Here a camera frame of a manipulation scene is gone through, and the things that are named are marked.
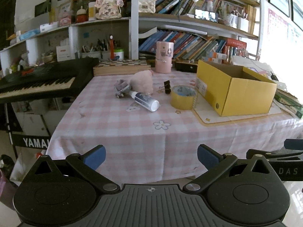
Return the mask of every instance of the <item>pink checkered tablecloth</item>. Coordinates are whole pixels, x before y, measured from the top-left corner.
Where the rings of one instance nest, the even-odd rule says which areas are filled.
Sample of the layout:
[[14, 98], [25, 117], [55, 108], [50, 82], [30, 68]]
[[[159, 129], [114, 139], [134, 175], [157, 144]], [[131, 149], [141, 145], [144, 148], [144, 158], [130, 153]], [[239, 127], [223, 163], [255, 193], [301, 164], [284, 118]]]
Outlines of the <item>pink checkered tablecloth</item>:
[[57, 126], [47, 154], [64, 159], [83, 154], [98, 144], [106, 148], [106, 160], [97, 169], [116, 183], [151, 183], [201, 175], [205, 167], [197, 159], [204, 143], [217, 152], [245, 158], [250, 148], [273, 151], [287, 138], [297, 138], [303, 123], [282, 113], [228, 124], [198, 122], [192, 111], [178, 111], [164, 93], [171, 86], [193, 84], [196, 75], [173, 71], [153, 76], [153, 98], [160, 102], [152, 113], [131, 97], [118, 99], [114, 84], [129, 76], [94, 77]]

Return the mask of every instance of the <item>roll of tape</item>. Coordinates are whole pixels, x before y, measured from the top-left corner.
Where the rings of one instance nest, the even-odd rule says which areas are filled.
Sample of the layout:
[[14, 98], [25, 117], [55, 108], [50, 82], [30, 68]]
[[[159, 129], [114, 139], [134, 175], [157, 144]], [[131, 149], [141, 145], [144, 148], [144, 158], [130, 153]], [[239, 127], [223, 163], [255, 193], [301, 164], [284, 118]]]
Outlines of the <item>roll of tape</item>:
[[196, 97], [194, 88], [186, 85], [177, 85], [172, 88], [171, 105], [180, 110], [191, 110]]

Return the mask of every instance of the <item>white bottle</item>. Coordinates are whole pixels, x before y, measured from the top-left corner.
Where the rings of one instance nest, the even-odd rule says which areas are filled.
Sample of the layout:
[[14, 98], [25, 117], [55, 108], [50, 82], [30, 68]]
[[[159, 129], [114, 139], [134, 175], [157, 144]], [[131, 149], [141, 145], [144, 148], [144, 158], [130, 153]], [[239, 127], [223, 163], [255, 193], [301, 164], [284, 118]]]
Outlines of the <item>white bottle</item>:
[[157, 100], [151, 98], [148, 95], [144, 95], [141, 92], [130, 91], [129, 95], [134, 99], [136, 103], [150, 110], [151, 112], [156, 111], [160, 104]]

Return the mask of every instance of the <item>blue gripper pad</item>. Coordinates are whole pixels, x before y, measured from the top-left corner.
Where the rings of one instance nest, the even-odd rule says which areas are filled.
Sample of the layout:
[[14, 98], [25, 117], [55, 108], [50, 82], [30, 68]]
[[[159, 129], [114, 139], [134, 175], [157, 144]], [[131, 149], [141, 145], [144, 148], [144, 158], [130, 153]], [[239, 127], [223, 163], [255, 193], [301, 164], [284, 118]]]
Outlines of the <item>blue gripper pad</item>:
[[106, 150], [103, 145], [98, 145], [80, 158], [84, 164], [94, 171], [105, 161]]
[[216, 166], [222, 159], [223, 156], [211, 148], [201, 144], [197, 150], [198, 160], [203, 164], [207, 170], [212, 169]]
[[286, 139], [284, 147], [290, 150], [303, 150], [303, 139]]

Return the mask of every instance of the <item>red book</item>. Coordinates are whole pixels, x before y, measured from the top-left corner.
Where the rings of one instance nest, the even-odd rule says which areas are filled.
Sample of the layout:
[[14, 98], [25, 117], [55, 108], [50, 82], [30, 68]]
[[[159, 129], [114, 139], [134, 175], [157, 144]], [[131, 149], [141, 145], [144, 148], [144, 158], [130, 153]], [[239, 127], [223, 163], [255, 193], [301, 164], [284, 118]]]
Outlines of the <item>red book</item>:
[[246, 49], [247, 43], [242, 42], [233, 38], [225, 38], [226, 44], [225, 46], [231, 46], [231, 47], [236, 47], [238, 49]]
[[193, 40], [195, 38], [194, 35], [191, 35], [187, 40], [185, 40], [184, 43], [182, 43], [177, 49], [176, 51], [174, 51], [174, 54], [178, 54], [191, 40]]
[[174, 43], [175, 42], [175, 40], [180, 36], [182, 34], [182, 32], [181, 31], [179, 31], [172, 39], [170, 39], [170, 41], [169, 42], [171, 42], [171, 43]]

